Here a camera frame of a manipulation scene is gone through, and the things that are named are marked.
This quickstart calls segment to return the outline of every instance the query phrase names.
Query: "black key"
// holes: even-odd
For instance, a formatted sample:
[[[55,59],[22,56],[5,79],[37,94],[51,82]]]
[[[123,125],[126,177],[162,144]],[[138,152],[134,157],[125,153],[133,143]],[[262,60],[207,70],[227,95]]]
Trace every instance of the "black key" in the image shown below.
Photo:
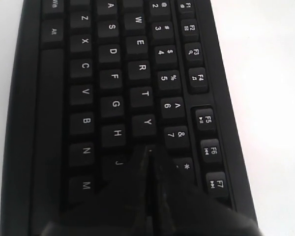
[[[187,126],[167,127],[164,129],[165,147],[171,151],[189,149],[189,135]]]
[[[179,71],[169,70],[158,72],[156,91],[158,96],[180,94],[181,81]]]
[[[111,181],[126,167],[127,158],[124,155],[104,156],[102,158],[102,173],[104,181]]]
[[[93,104],[93,86],[79,85],[70,88],[70,105],[87,106]]]
[[[186,63],[188,67],[203,66],[203,52],[200,43],[185,44]]]
[[[70,0],[71,10],[90,10],[90,0]]]
[[[72,33],[90,33],[91,16],[90,12],[72,12],[70,15],[70,30]]]
[[[43,18],[59,18],[64,14],[64,0],[43,0]]]
[[[193,0],[177,0],[178,14],[181,19],[195,17],[195,6]]]
[[[130,89],[130,108],[133,111],[151,111],[153,109],[153,93],[151,87]]]
[[[124,33],[128,36],[144,35],[146,33],[144,13],[125,14]]]
[[[93,113],[79,113],[70,116],[70,135],[92,134],[93,132]]]
[[[148,39],[145,36],[126,38],[126,57],[128,60],[148,59]]]
[[[93,165],[95,152],[93,143],[71,144],[69,148],[69,166],[80,167]]]
[[[102,94],[122,93],[122,72],[116,70],[102,70],[99,73],[99,88]]]
[[[122,0],[122,11],[126,13],[142,12],[143,5],[143,0]]]
[[[128,82],[130,85],[149,85],[151,69],[149,61],[133,61],[128,63]]]
[[[202,158],[206,163],[221,163],[222,153],[218,139],[202,140],[200,142]]]
[[[177,122],[185,119],[185,106],[182,97],[163,98],[160,106],[162,121]]]
[[[216,124],[211,108],[197,109],[195,115],[197,128],[200,132],[215,132]]]
[[[206,69],[203,67],[189,69],[189,87],[191,93],[208,91]]]
[[[126,145],[124,124],[108,125],[102,127],[102,147],[118,148]]]
[[[227,198],[229,196],[224,172],[207,173],[206,184],[210,196],[214,198]]]
[[[193,161],[191,157],[184,158],[174,158],[173,159],[177,169],[180,170],[180,173],[184,178],[191,183],[195,182],[195,172],[193,169]]]
[[[63,20],[47,20],[41,25],[41,47],[44,49],[63,46]]]
[[[35,123],[31,228],[40,235],[59,215],[63,136],[63,50],[40,52]]]
[[[174,43],[174,28],[170,21],[156,22],[151,25],[151,44],[164,45]]]
[[[156,120],[154,115],[132,117],[132,137],[153,138],[156,136]]]
[[[81,203],[94,195],[93,176],[73,177],[69,180],[69,203]]]
[[[117,0],[96,0],[96,15],[99,20],[118,18]]]
[[[118,21],[104,21],[97,24],[97,38],[99,43],[119,43]]]
[[[199,30],[196,19],[181,21],[182,39],[185,43],[199,41]]]
[[[121,67],[120,46],[117,44],[104,45],[98,48],[98,62],[101,67]]]
[[[93,69],[91,59],[72,60],[70,62],[70,78],[73,83],[92,81]]]
[[[149,21],[169,21],[171,6],[168,0],[149,0]]]
[[[92,54],[92,38],[89,34],[70,38],[70,52],[73,57],[87,57]]]
[[[123,97],[103,97],[100,99],[101,118],[118,119],[124,117]]]
[[[155,67],[157,69],[176,69],[177,52],[175,45],[158,46],[154,49]]]

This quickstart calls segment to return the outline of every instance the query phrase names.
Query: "space bar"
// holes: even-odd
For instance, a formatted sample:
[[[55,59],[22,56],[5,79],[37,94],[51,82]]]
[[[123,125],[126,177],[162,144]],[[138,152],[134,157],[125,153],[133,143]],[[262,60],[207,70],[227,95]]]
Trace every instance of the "space bar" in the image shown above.
[[[59,213],[63,67],[63,50],[41,52],[33,167],[33,235],[40,235]]]

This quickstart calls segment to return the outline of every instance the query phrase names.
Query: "white surface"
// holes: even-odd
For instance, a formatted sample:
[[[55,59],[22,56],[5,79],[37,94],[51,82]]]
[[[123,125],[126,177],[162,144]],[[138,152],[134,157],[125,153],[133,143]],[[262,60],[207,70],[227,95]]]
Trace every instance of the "white surface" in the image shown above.
[[[0,0],[0,188],[22,0]],[[295,236],[295,0],[212,0],[258,221]]]

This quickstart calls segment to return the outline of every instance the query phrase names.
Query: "white table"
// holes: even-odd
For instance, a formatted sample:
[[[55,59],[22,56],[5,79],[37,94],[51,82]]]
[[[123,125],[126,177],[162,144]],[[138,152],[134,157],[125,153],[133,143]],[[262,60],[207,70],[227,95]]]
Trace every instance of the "white table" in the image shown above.
[[[295,0],[212,0],[265,236],[295,236]],[[0,188],[22,0],[0,0]]]

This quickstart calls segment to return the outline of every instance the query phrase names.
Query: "keyboard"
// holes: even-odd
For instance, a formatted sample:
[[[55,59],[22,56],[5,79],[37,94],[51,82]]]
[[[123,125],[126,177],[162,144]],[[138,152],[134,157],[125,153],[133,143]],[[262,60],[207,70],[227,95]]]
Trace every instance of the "keyboard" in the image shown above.
[[[209,0],[25,0],[11,84],[2,236],[38,236],[138,144],[256,215]]]

